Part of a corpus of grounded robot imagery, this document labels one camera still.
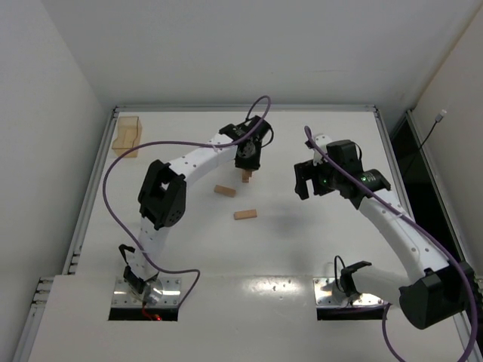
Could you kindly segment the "wood block three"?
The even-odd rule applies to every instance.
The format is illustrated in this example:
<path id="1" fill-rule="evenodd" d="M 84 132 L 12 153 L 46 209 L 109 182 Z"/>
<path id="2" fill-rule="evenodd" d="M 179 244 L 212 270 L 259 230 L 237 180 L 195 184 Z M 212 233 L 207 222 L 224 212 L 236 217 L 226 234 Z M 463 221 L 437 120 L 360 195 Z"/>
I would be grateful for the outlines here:
<path id="1" fill-rule="evenodd" d="M 226 197 L 234 198 L 236 196 L 236 190 L 230 187 L 215 185 L 214 192 Z"/>

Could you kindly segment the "wood block six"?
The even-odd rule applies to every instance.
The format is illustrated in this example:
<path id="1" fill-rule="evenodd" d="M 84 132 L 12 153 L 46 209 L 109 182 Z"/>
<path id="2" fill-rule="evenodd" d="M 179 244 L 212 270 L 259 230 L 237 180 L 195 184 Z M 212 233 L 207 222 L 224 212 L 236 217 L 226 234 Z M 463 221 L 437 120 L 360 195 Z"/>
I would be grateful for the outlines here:
<path id="1" fill-rule="evenodd" d="M 251 210 L 236 211 L 236 212 L 234 212 L 233 217 L 234 217 L 234 220 L 257 218 L 257 210 L 251 209 Z"/>

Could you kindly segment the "transparent orange plastic box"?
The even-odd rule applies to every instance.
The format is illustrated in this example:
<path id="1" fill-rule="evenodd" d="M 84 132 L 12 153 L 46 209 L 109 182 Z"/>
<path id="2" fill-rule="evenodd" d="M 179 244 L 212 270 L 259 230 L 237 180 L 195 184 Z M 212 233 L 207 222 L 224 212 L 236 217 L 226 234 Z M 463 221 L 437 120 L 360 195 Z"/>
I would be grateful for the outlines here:
<path id="1" fill-rule="evenodd" d="M 111 149 L 117 157 L 140 144 L 143 127 L 138 116 L 123 116 L 117 121 L 117 136 Z"/>

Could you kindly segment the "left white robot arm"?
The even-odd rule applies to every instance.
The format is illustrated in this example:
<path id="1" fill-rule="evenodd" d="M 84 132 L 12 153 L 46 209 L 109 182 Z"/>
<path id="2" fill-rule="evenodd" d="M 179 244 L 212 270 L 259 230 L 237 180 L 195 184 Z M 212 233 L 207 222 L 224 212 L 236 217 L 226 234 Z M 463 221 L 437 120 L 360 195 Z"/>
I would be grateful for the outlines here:
<path id="1" fill-rule="evenodd" d="M 195 149 L 172 161 L 153 161 L 146 172 L 137 200 L 140 204 L 140 231 L 134 254 L 126 260 L 124 278 L 132 289 L 145 293 L 166 272 L 155 264 L 168 234 L 183 217 L 191 186 L 219 166 L 234 161 L 246 171 L 260 168 L 263 139 L 272 135 L 272 126 L 259 116 L 241 124 L 222 127 L 206 143 L 193 143 Z"/>

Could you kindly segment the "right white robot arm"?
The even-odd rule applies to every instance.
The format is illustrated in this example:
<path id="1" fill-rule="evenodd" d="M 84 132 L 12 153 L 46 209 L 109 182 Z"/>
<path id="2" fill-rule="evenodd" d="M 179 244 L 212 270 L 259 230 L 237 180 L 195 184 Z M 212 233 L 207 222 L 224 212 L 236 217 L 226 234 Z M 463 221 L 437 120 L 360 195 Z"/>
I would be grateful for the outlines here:
<path id="1" fill-rule="evenodd" d="M 309 197 L 307 183 L 315 195 L 339 192 L 366 217 L 392 248 L 405 273 L 376 268 L 360 261 L 344 267 L 334 282 L 334 293 L 347 300 L 373 294 L 399 307 L 408 321 L 423 330 L 466 310 L 473 302 L 467 281 L 471 267 L 451 264 L 434 243 L 417 228 L 401 207 L 389 181 L 376 170 L 364 170 L 361 150 L 351 140 L 332 142 L 318 135 L 306 141 L 312 159 L 295 164 L 295 192 Z"/>

